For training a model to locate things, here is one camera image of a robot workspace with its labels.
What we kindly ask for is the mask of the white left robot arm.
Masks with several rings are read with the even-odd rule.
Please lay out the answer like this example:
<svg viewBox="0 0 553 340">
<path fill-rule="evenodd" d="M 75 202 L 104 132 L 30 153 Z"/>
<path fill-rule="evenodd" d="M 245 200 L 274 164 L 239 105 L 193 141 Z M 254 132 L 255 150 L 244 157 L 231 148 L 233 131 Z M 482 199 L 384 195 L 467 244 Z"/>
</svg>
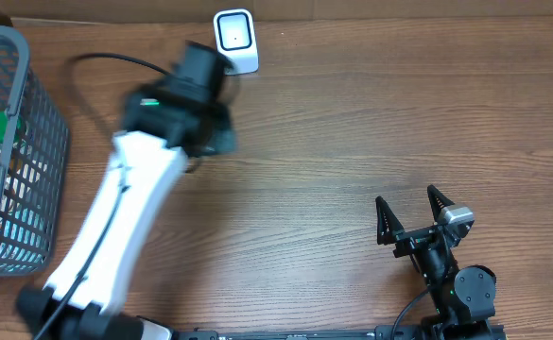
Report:
<svg viewBox="0 0 553 340">
<path fill-rule="evenodd" d="M 181 62 L 129 94 L 95 200 L 76 241 L 43 288 L 16 308 L 36 339 L 176 339 L 174 329 L 123 314 L 134 267 L 164 201 L 191 160 L 235 148 L 221 101 L 233 64 L 188 42 Z"/>
</svg>

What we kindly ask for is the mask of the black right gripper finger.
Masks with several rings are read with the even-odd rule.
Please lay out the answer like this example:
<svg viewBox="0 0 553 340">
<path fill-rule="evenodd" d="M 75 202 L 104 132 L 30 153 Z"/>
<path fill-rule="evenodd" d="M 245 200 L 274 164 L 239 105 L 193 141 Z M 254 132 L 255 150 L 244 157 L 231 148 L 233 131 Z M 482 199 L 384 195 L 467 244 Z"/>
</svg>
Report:
<svg viewBox="0 0 553 340">
<path fill-rule="evenodd" d="M 427 195 L 434 217 L 434 221 L 438 222 L 442 210 L 446 207 L 454 205 L 454 202 L 439 191 L 435 185 L 430 184 L 427 187 Z"/>
<path fill-rule="evenodd" d="M 405 231 L 404 227 L 382 196 L 375 199 L 375 205 L 377 212 L 377 243 L 379 245 L 395 243 L 397 237 Z"/>
</svg>

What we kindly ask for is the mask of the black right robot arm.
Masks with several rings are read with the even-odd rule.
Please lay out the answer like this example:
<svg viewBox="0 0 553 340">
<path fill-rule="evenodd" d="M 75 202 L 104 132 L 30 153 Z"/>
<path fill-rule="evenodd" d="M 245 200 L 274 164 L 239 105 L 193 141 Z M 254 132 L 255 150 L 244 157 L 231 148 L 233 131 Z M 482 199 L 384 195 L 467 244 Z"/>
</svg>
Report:
<svg viewBox="0 0 553 340">
<path fill-rule="evenodd" d="M 375 199 L 377 243 L 394 245 L 396 258 L 408 256 L 423 277 L 426 288 L 398 314 L 391 326 L 378 326 L 377 339 L 505 339 L 504 328 L 493 326 L 496 276 L 486 266 L 458 266 L 452 249 L 467 236 L 475 222 L 472 210 L 427 187 L 434 217 L 432 225 L 404 229 L 386 200 Z M 402 320 L 423 297 L 431 296 L 436 313 L 418 325 L 403 327 Z"/>
</svg>

